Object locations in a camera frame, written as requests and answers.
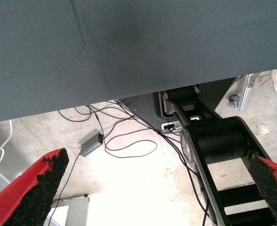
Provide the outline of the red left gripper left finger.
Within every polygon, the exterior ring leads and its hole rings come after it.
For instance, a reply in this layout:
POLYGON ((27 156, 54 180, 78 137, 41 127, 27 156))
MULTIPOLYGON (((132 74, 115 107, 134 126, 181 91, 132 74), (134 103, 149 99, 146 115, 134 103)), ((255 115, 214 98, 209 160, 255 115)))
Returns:
POLYGON ((67 150, 43 155, 0 192, 0 226, 42 226, 69 163, 67 150))

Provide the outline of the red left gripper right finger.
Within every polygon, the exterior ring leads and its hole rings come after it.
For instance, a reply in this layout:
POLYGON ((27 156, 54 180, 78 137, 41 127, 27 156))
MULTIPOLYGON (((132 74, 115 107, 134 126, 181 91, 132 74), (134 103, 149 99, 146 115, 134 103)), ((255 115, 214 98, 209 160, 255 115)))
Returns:
POLYGON ((277 163, 254 154, 248 171, 277 222, 277 163))

